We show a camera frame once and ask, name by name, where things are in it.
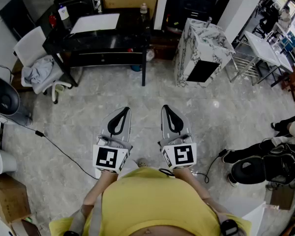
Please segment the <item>person's left forearm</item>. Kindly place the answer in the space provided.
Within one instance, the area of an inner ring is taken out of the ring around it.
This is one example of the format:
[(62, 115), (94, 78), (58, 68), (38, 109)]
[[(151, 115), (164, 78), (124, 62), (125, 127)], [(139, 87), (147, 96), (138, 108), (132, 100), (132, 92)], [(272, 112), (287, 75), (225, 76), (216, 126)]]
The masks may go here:
[(94, 187), (88, 192), (83, 200), (84, 206), (94, 206), (96, 199), (118, 178), (118, 174), (102, 172)]

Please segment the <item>black vanity stand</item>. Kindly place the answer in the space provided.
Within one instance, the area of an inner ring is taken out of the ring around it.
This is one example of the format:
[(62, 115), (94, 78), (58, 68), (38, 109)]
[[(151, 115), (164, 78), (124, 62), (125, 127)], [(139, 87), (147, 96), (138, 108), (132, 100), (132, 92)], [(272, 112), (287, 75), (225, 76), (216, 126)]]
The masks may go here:
[(146, 85), (147, 49), (141, 52), (100, 52), (100, 53), (79, 53), (53, 54), (56, 63), (77, 87), (77, 82), (71, 76), (70, 69), (73, 67), (98, 67), (98, 66), (132, 66), (138, 65), (142, 69), (142, 86)]

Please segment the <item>black panel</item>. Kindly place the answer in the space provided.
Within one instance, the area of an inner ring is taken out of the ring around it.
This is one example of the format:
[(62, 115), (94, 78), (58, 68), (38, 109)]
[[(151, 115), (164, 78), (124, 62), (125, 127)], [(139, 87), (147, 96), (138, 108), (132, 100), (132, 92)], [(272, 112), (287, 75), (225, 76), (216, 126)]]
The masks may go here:
[(1, 10), (0, 17), (17, 41), (36, 28), (23, 0), (11, 0)]

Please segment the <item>white marble sink cabinet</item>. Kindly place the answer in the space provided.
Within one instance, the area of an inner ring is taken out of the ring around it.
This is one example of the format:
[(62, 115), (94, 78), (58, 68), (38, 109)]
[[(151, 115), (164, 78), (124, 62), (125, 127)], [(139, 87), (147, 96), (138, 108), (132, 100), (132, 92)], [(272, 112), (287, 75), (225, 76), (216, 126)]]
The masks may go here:
[(178, 87), (206, 88), (236, 53), (221, 27), (188, 18), (173, 59)]

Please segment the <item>white pillar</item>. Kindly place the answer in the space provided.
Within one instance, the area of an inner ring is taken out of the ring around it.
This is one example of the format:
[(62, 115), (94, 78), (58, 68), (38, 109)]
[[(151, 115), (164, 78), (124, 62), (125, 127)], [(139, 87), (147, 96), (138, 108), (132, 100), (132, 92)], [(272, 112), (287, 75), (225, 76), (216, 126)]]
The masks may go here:
[(155, 9), (155, 16), (154, 16), (154, 23), (153, 23), (153, 29), (154, 30), (161, 30), (164, 14), (165, 14), (165, 8), (166, 8), (167, 0), (158, 0), (156, 9)]
[(229, 0), (217, 25), (222, 28), (227, 40), (235, 40), (240, 30), (260, 0)]

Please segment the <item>white office chair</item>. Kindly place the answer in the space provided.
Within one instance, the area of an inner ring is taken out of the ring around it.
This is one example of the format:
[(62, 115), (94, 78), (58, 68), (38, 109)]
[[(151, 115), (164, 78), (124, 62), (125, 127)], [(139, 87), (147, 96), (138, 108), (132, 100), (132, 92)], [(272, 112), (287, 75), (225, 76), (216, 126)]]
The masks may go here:
[[(23, 67), (28, 66), (31, 67), (38, 59), (49, 55), (43, 48), (43, 43), (45, 42), (46, 37), (43, 33), (41, 27), (36, 27), (30, 32), (28, 32), (14, 47), (14, 52), (16, 56), (22, 63)], [(58, 85), (72, 88), (72, 85), (67, 82), (63, 82), (60, 80), (63, 75), (63, 71), (60, 69), (58, 64), (54, 63), (53, 69), (47, 79), (41, 84), (27, 84), (24, 79), (21, 78), (21, 85), (23, 87), (30, 87), (36, 94), (46, 94), (47, 89), (52, 89), (52, 101), (54, 104), (58, 103), (56, 99), (56, 87)]]

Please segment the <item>white rectangular sink basin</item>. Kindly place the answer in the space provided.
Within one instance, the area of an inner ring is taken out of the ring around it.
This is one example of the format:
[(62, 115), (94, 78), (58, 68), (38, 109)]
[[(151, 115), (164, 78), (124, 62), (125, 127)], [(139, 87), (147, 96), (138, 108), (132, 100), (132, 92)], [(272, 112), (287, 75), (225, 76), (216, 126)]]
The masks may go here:
[(81, 17), (77, 20), (70, 33), (75, 34), (97, 30), (113, 30), (117, 26), (119, 16), (119, 13), (113, 13)]

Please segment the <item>person's bare belly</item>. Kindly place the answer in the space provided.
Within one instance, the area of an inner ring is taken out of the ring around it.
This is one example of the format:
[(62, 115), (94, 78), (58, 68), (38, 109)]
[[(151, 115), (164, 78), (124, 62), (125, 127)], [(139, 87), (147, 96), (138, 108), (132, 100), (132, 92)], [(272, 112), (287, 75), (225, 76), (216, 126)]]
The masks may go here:
[(129, 236), (194, 236), (194, 234), (179, 227), (158, 225), (139, 229)]

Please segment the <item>person's right forearm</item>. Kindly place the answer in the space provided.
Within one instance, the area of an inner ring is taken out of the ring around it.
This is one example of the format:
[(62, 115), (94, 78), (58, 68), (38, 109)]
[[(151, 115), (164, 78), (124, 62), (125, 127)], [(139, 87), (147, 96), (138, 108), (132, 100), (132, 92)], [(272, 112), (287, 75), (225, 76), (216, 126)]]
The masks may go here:
[(180, 168), (174, 169), (173, 173), (175, 178), (183, 180), (187, 182), (189, 185), (193, 187), (193, 189), (198, 193), (199, 197), (207, 204), (210, 205), (213, 209), (220, 213), (227, 213), (230, 212), (217, 203), (209, 194), (209, 192), (200, 184), (200, 182), (195, 178), (195, 176), (191, 173), (189, 168)]

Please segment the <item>metal rack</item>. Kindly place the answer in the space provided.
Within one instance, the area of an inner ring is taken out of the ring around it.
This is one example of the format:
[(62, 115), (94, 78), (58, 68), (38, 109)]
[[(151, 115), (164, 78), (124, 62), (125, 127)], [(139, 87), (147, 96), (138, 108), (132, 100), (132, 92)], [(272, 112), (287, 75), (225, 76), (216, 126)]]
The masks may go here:
[(236, 52), (230, 60), (233, 69), (230, 74), (227, 74), (230, 82), (234, 82), (239, 77), (248, 77), (252, 83), (255, 83), (260, 78), (260, 72), (257, 69), (259, 61), (260, 58), (256, 56), (240, 51)]

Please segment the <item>white cylindrical container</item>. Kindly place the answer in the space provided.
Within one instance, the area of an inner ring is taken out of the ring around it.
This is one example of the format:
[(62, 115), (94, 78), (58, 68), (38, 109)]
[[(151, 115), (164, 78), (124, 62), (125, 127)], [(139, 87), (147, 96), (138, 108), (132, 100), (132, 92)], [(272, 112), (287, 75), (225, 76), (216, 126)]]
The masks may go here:
[(0, 150), (0, 174), (17, 171), (16, 158), (3, 150)]

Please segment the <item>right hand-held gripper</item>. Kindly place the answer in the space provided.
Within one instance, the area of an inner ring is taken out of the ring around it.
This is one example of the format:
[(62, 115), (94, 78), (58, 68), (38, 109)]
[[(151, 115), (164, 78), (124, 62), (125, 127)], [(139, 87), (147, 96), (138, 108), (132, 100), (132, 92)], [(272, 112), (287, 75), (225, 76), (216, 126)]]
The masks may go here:
[(196, 164), (197, 144), (192, 141), (188, 118), (177, 108), (164, 105), (161, 111), (163, 140), (158, 144), (169, 169), (188, 168)]

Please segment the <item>brown box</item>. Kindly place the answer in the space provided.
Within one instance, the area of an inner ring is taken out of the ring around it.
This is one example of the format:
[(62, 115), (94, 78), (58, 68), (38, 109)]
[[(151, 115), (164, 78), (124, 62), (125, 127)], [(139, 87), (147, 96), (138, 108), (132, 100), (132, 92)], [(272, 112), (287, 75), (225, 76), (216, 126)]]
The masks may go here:
[(295, 188), (288, 185), (279, 187), (265, 188), (265, 203), (267, 205), (276, 206), (280, 210), (291, 210), (295, 205)]

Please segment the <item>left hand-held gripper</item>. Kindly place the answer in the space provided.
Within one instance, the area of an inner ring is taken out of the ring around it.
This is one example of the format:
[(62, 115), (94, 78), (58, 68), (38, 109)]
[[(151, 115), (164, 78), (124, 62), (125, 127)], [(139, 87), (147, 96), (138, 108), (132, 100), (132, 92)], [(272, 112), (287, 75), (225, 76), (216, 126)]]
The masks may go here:
[(98, 141), (93, 145), (93, 166), (103, 172), (119, 174), (133, 146), (128, 142), (131, 110), (122, 107), (107, 115), (100, 126)]

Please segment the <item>small cardboard box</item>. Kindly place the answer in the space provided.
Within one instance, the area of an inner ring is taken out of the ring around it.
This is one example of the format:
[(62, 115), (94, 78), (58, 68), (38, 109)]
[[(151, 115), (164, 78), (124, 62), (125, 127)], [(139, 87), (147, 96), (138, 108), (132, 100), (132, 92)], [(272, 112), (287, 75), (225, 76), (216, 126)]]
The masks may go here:
[(7, 174), (0, 175), (0, 218), (6, 223), (31, 215), (27, 188)]

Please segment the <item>black cabinet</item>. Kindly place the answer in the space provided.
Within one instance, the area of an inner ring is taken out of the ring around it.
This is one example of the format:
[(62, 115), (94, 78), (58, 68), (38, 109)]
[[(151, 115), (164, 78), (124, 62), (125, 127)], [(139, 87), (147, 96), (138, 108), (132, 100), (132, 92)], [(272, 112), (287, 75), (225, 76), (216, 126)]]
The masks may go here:
[(167, 0), (162, 28), (182, 31), (188, 18), (217, 24), (230, 0)]

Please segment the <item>grey cloth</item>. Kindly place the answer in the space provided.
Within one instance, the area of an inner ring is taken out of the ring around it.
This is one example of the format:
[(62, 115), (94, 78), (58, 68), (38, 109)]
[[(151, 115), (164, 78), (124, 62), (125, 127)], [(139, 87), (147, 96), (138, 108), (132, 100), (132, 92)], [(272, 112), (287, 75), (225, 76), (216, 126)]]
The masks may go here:
[(50, 75), (54, 59), (51, 55), (46, 55), (38, 59), (31, 67), (24, 66), (22, 69), (22, 79), (27, 84), (41, 84)]

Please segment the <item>person's yellow shirt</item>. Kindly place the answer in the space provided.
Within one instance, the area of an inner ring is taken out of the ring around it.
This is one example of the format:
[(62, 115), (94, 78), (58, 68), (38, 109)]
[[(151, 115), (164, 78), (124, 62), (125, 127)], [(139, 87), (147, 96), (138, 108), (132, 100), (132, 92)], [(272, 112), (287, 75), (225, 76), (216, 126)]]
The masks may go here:
[(80, 236), (129, 236), (151, 226), (175, 226), (194, 236), (222, 236), (220, 223), (234, 220), (237, 236), (249, 236), (251, 222), (207, 205), (187, 182), (150, 167), (138, 168), (113, 182), (94, 206), (50, 222), (51, 236), (74, 231)]

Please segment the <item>person's white trousers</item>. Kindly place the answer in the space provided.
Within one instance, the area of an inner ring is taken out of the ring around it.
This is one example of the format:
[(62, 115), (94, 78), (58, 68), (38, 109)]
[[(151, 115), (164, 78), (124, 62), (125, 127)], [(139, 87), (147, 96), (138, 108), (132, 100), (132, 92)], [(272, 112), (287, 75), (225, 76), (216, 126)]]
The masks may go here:
[(123, 176), (127, 175), (128, 173), (130, 173), (138, 168), (139, 167), (138, 167), (136, 161), (134, 161), (133, 159), (127, 159), (120, 174), (118, 175), (118, 179), (122, 178)]

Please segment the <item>black marble vanity counter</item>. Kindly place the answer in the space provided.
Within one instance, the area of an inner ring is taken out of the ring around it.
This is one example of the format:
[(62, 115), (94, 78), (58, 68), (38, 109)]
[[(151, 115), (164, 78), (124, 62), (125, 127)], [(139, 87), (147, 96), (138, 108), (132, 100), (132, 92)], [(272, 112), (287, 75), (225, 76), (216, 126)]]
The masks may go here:
[(149, 45), (149, 16), (142, 19), (139, 8), (109, 9), (101, 16), (118, 14), (114, 29), (98, 29), (74, 33), (65, 29), (63, 24), (52, 29), (43, 43), (48, 54), (63, 52), (143, 48)]

